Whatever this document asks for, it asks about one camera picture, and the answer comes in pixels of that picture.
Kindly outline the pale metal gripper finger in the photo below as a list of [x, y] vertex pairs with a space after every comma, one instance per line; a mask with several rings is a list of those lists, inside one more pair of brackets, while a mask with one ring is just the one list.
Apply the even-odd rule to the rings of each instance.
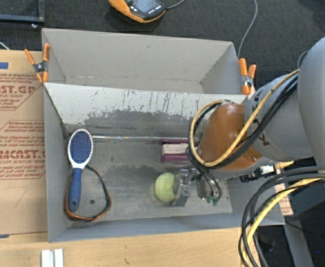
[[189, 186], [188, 185], [178, 185], [174, 187], [173, 192], [175, 198], [173, 200], [173, 206], [184, 207], [187, 203], [187, 200], [190, 196]]
[[184, 185], [190, 185], [196, 178], [196, 170], [195, 169], [181, 169], [180, 170], [180, 178]]

